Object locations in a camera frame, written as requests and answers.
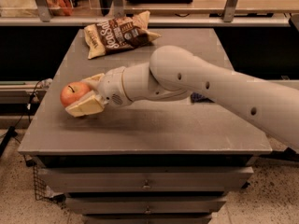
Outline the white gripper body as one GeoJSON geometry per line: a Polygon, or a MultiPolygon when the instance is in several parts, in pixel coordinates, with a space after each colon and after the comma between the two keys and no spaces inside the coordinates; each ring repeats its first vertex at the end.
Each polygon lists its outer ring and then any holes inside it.
{"type": "Polygon", "coordinates": [[[122,84],[122,75],[125,67],[112,69],[105,73],[97,85],[99,94],[104,98],[105,103],[111,107],[128,106],[132,101],[126,96],[122,84]]]}

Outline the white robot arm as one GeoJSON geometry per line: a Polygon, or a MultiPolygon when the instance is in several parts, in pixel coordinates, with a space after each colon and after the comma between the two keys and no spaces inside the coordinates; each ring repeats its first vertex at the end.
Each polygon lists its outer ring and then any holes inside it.
{"type": "Polygon", "coordinates": [[[112,69],[66,86],[61,103],[73,117],[106,105],[176,101],[196,92],[292,149],[299,148],[299,90],[208,63],[186,49],[163,46],[146,63],[112,69]]]}

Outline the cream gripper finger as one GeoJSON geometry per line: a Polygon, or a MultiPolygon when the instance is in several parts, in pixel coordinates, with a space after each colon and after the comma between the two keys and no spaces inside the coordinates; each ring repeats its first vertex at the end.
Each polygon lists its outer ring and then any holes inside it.
{"type": "Polygon", "coordinates": [[[82,117],[100,113],[105,108],[105,99],[95,91],[89,91],[73,104],[67,106],[65,111],[73,117],[82,117]]]}
{"type": "Polygon", "coordinates": [[[87,84],[92,90],[96,90],[98,84],[100,83],[100,80],[104,75],[105,75],[104,73],[100,73],[91,77],[87,77],[82,79],[82,82],[87,84]]]}

